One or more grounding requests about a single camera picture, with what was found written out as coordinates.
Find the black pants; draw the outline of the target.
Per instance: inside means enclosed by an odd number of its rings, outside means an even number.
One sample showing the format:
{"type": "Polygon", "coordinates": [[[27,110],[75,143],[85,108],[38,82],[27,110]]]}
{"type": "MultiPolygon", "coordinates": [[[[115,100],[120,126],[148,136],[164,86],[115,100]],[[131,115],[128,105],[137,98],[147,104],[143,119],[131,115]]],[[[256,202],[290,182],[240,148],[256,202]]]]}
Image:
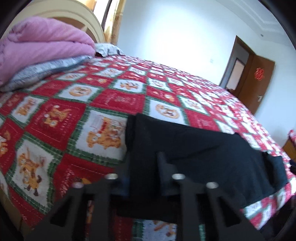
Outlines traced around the black pants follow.
{"type": "Polygon", "coordinates": [[[181,205],[172,174],[190,181],[192,189],[218,184],[218,209],[225,219],[237,221],[242,208],[278,192],[288,183],[282,157],[256,150],[239,134],[227,134],[130,115],[125,129],[129,162],[123,178],[118,214],[176,221],[181,205]]]}

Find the red patchwork bedspread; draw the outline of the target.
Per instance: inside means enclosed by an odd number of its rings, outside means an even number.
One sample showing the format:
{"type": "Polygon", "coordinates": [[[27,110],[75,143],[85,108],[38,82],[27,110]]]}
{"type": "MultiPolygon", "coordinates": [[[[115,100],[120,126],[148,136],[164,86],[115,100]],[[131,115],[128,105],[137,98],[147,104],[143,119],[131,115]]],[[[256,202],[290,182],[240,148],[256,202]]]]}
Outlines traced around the red patchwork bedspread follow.
{"type": "Polygon", "coordinates": [[[201,77],[129,56],[92,58],[1,94],[1,201],[28,233],[71,184],[89,184],[125,154],[129,114],[224,133],[289,157],[233,95],[201,77]]]}

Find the brown wooden cabinet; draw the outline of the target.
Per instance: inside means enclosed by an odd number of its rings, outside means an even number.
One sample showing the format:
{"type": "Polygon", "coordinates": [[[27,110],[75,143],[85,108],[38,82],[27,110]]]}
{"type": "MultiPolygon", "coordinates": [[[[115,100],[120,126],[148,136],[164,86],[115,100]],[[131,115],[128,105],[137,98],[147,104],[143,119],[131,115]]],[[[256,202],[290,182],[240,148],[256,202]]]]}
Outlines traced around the brown wooden cabinet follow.
{"type": "Polygon", "coordinates": [[[288,138],[283,146],[283,150],[286,152],[286,154],[292,159],[293,161],[296,161],[296,151],[295,151],[295,145],[291,138],[288,138]]]}

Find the red striped cushion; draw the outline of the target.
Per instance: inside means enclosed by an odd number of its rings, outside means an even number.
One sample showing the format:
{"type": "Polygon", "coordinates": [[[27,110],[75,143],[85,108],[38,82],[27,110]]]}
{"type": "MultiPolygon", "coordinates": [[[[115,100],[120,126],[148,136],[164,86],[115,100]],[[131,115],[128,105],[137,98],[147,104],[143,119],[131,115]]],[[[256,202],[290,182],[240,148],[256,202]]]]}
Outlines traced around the red striped cushion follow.
{"type": "Polygon", "coordinates": [[[288,138],[290,139],[291,142],[296,144],[296,132],[294,130],[290,130],[288,132],[288,138]]]}

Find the brown wooden door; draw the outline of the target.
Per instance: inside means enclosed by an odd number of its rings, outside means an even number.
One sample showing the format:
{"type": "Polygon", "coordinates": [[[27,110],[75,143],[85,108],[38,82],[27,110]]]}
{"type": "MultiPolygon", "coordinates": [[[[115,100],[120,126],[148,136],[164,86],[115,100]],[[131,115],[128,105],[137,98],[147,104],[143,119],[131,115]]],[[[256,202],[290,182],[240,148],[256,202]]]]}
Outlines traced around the brown wooden door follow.
{"type": "Polygon", "coordinates": [[[254,55],[252,57],[252,62],[248,68],[247,75],[243,81],[242,87],[237,92],[237,98],[247,107],[247,109],[255,114],[258,110],[261,101],[268,89],[271,78],[273,76],[273,71],[275,67],[275,62],[264,57],[254,55]],[[257,81],[254,78],[254,73],[256,68],[263,68],[264,79],[257,81]]]}

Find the grey patterned pillow under quilt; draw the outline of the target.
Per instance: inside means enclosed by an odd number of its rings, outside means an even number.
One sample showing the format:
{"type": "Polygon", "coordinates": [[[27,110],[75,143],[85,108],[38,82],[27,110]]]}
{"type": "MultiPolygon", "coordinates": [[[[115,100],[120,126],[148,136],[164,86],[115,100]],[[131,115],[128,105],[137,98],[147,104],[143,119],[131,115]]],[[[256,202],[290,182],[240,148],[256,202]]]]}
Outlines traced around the grey patterned pillow under quilt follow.
{"type": "Polygon", "coordinates": [[[81,63],[93,58],[92,56],[77,56],[66,59],[57,59],[43,62],[20,70],[12,76],[4,85],[1,92],[9,92],[20,88],[29,87],[52,74],[63,72],[77,67],[81,63]]]}

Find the red door decoration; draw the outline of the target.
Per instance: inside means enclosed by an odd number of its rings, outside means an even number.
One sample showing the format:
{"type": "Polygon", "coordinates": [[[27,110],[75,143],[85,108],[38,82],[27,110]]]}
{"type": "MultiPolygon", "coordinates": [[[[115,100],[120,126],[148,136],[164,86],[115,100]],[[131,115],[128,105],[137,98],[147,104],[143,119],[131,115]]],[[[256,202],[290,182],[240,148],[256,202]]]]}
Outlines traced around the red door decoration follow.
{"type": "Polygon", "coordinates": [[[255,73],[254,73],[254,78],[257,81],[261,81],[262,79],[264,79],[264,69],[263,68],[256,68],[255,73]]]}

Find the white patterned pillow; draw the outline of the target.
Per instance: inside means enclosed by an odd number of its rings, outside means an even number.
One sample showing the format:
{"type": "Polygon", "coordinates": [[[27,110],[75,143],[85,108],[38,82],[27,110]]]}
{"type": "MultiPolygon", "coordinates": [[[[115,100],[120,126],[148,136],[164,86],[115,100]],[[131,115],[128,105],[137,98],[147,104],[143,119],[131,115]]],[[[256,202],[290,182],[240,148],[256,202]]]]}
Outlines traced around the white patterned pillow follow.
{"type": "Polygon", "coordinates": [[[100,54],[102,57],[124,55],[120,48],[110,43],[95,43],[95,50],[96,53],[100,54]]]}

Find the pink folded quilt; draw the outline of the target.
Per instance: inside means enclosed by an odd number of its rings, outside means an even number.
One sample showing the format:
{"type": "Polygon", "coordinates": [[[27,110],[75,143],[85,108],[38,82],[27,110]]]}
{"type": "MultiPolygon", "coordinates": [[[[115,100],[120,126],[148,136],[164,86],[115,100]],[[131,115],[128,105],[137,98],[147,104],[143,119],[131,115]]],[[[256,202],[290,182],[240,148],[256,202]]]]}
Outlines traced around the pink folded quilt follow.
{"type": "Polygon", "coordinates": [[[27,66],[82,55],[95,55],[82,30],[53,18],[26,18],[1,39],[1,86],[27,66]]]}

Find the yellow curtain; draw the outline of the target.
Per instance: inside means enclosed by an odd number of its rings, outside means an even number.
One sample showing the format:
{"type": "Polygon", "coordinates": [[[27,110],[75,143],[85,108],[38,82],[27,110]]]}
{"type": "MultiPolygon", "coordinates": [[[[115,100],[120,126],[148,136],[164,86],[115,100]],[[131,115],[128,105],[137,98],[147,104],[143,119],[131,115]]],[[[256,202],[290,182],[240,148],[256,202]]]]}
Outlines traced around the yellow curtain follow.
{"type": "Polygon", "coordinates": [[[104,36],[107,43],[117,45],[126,0],[108,1],[104,36]]]}

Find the cream wooden headboard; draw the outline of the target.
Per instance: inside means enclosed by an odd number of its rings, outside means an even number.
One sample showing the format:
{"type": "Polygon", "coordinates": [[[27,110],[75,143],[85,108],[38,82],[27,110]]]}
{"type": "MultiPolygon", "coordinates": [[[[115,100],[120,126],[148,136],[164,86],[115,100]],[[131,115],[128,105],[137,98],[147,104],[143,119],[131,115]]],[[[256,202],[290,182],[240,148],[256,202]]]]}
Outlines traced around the cream wooden headboard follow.
{"type": "Polygon", "coordinates": [[[93,11],[79,1],[32,1],[1,28],[1,37],[14,25],[31,16],[55,18],[86,32],[96,43],[105,42],[99,20],[93,11]]]}

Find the window with frame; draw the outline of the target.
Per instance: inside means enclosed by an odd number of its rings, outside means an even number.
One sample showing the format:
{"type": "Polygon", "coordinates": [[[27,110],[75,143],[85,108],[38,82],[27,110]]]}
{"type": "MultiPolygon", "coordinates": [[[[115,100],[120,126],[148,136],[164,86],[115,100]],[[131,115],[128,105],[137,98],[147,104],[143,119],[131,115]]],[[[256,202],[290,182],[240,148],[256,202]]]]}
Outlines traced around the window with frame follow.
{"type": "Polygon", "coordinates": [[[112,0],[78,0],[80,3],[88,7],[96,16],[104,30],[108,12],[110,10],[112,0]]]}

